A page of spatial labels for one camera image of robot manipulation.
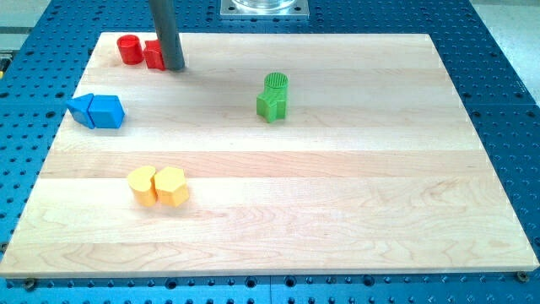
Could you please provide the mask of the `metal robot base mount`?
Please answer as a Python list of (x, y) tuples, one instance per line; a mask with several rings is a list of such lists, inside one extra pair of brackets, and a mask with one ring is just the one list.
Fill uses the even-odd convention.
[(277, 17), (308, 18), (308, 0), (221, 0), (219, 14), (226, 19)]

